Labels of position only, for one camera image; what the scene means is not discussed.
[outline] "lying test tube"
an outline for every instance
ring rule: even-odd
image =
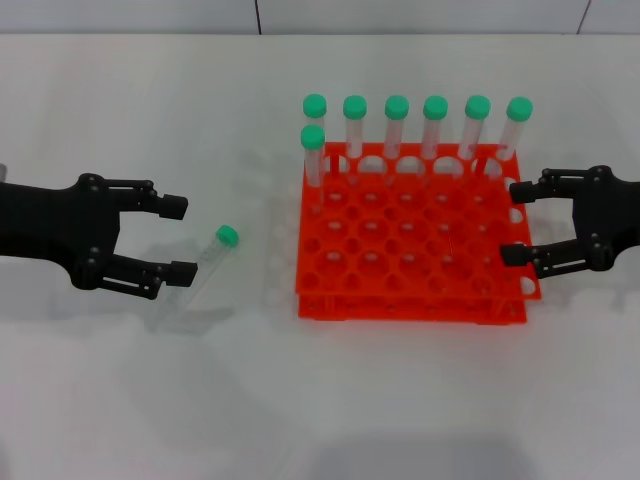
[[[526,97],[515,97],[509,102],[507,107],[507,122],[505,123],[496,158],[503,162],[511,160],[516,145],[520,139],[520,134],[525,123],[531,117],[533,112],[533,104]]]
[[[324,116],[327,114],[327,100],[319,93],[307,95],[302,101],[302,111],[307,117],[307,125],[324,128]]]
[[[324,151],[324,130],[317,125],[307,125],[300,135],[304,147],[304,171],[310,187],[322,186],[322,152]]]
[[[402,95],[392,95],[384,107],[387,116],[387,133],[384,138],[384,156],[398,158],[402,144],[402,126],[409,113],[409,100]]]
[[[489,115],[489,110],[491,110],[491,103],[487,97],[473,95],[467,100],[462,141],[458,147],[458,157],[462,160],[473,160],[475,157],[482,124]]]
[[[202,290],[224,258],[238,245],[238,233],[228,225],[218,228],[215,238],[197,260],[198,273],[189,288],[165,287],[165,295],[156,315],[156,326],[161,323],[190,326],[180,320],[193,298]]]
[[[362,124],[367,114],[367,101],[360,95],[351,95],[344,100],[342,113],[347,123],[347,157],[362,156]]]
[[[426,160],[436,158],[440,143],[440,124],[447,116],[449,106],[447,100],[439,95],[433,95],[424,102],[424,129],[422,131],[422,148],[420,156]]]

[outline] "clear plastic tube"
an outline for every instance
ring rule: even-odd
[[[496,158],[503,162],[511,160],[520,139],[520,134],[533,112],[533,103],[526,97],[512,98],[507,107],[507,122],[504,125]]]
[[[500,137],[500,143],[498,144],[498,151],[496,157],[498,160],[506,162],[511,160],[513,153],[516,151],[516,145],[520,139],[520,134],[524,128],[525,122],[514,122],[511,119],[507,119],[507,123],[502,131]]]
[[[304,170],[310,187],[322,186],[324,130],[317,125],[307,125],[302,129],[301,143],[304,147]]]
[[[362,119],[347,119],[347,157],[362,156]]]
[[[422,148],[420,156],[427,160],[436,158],[438,144],[440,143],[441,120],[424,119],[424,129],[422,131]]]
[[[458,157],[462,160],[473,160],[476,155],[476,145],[482,132],[483,120],[467,117],[464,121],[462,141],[458,147]]]
[[[402,126],[404,119],[394,120],[387,118],[387,133],[384,138],[384,156],[387,158],[398,158],[400,155],[400,145],[402,144]]]
[[[198,257],[198,273],[188,288],[165,287],[156,312],[155,327],[160,324],[180,324],[184,313],[195,296],[209,281],[229,252],[238,243],[238,234],[233,228],[223,225],[215,238]]]
[[[322,149],[304,151],[304,171],[307,176],[307,182],[311,187],[322,186]]]

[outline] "centrifuge tube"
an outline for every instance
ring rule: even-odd
[[[304,147],[304,171],[310,187],[322,186],[322,152],[324,151],[324,130],[317,125],[307,125],[302,129]]]
[[[402,95],[392,95],[384,107],[387,133],[384,138],[384,156],[398,158],[402,144],[402,124],[409,113],[409,101]]]
[[[524,124],[531,117],[533,112],[533,104],[526,97],[515,97],[509,102],[507,107],[507,122],[505,123],[496,157],[498,160],[506,162],[511,160],[516,145],[520,139],[520,134],[524,128]]]
[[[362,156],[362,124],[367,114],[367,101],[360,95],[351,95],[344,100],[342,112],[347,122],[347,157]]]
[[[307,95],[302,102],[302,111],[307,117],[307,125],[324,128],[324,116],[327,114],[327,100],[319,93]]]
[[[420,156],[427,160],[436,158],[438,143],[440,143],[440,124],[447,116],[447,100],[439,95],[433,95],[424,102],[424,129],[422,131],[422,148]]]
[[[480,132],[482,132],[482,124],[489,115],[490,109],[491,103],[489,99],[482,95],[473,95],[467,100],[467,106],[464,110],[467,117],[464,121],[462,141],[458,148],[458,157],[462,160],[473,160],[475,157],[476,145],[480,139]]]
[[[227,254],[238,245],[238,241],[238,233],[232,227],[222,225],[218,229],[214,239],[197,260],[198,273],[191,286],[189,288],[165,286],[164,296],[156,315],[156,325],[169,323],[176,326],[180,323],[193,298],[202,290]]]

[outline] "rack hole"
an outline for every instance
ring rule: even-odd
[[[344,243],[344,249],[347,253],[354,254],[360,251],[360,242],[355,238],[350,238]]]
[[[524,295],[536,293],[536,283],[529,277],[520,277],[520,289]]]
[[[358,235],[370,242],[383,240],[388,233],[387,224],[380,220],[365,220],[358,225]]]
[[[398,234],[405,242],[423,242],[427,238],[424,222],[402,222],[398,225]]]
[[[331,157],[324,157],[324,171],[327,173],[337,173],[331,171]],[[338,159],[338,172],[347,173],[349,171],[349,162],[346,158],[340,155]]]
[[[369,277],[380,277],[387,273],[389,266],[385,257],[377,252],[366,252],[357,262],[358,271]]]
[[[446,261],[443,258],[442,271],[456,280],[467,280],[473,271],[471,259],[467,255],[460,254]]]
[[[342,207],[343,205],[346,205],[347,200],[348,195],[344,190],[333,187],[327,192],[325,203],[329,207]]]
[[[329,220],[325,224],[324,234],[329,240],[340,240],[347,234],[347,228],[340,220]]]
[[[306,290],[312,290],[319,284],[318,277],[313,273],[307,273],[302,277],[302,288]]]
[[[364,207],[378,208],[387,203],[387,197],[383,193],[365,192],[360,195],[360,203]]]
[[[433,164],[433,173],[436,175],[452,175],[459,177],[464,172],[460,160],[454,157],[440,157]]]
[[[329,251],[320,255],[316,269],[323,275],[341,275],[347,269],[347,260],[340,252]]]
[[[387,166],[382,158],[369,155],[360,160],[358,171],[361,173],[385,173]]]
[[[396,173],[422,175],[424,164],[418,157],[402,157],[396,164]]]
[[[309,238],[304,242],[304,251],[307,253],[316,253],[320,250],[320,241],[317,238]]]
[[[471,170],[476,171],[476,165],[478,164],[478,159],[475,159],[471,164]],[[487,163],[484,166],[484,173],[487,177],[494,179],[498,178],[502,175],[502,166],[500,163],[493,159],[487,158]]]
[[[511,223],[520,223],[523,218],[522,212],[517,208],[509,209],[509,220],[511,220]]]
[[[429,263],[424,256],[407,253],[400,258],[400,272],[412,281],[426,278],[431,273]]]

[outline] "white surface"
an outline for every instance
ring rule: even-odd
[[[266,34],[576,33],[587,1],[259,0],[259,6]]]
[[[640,33],[640,2],[592,0],[581,33]]]
[[[223,222],[242,239],[196,299],[218,321],[200,338],[150,335],[150,302],[4,260],[0,478],[637,479],[640,251],[545,280],[513,328],[308,323],[292,290],[309,92],[330,139],[362,93],[369,141],[390,94],[410,99],[408,141],[430,94],[449,100],[443,141],[469,95],[491,99],[493,141],[526,95],[524,178],[607,163],[640,179],[638,64],[624,37],[0,37],[10,181],[94,171],[189,196],[184,222],[127,215],[121,254],[188,259]],[[572,235],[568,202],[528,211],[534,240]]]
[[[253,0],[0,0],[0,32],[258,33]]]

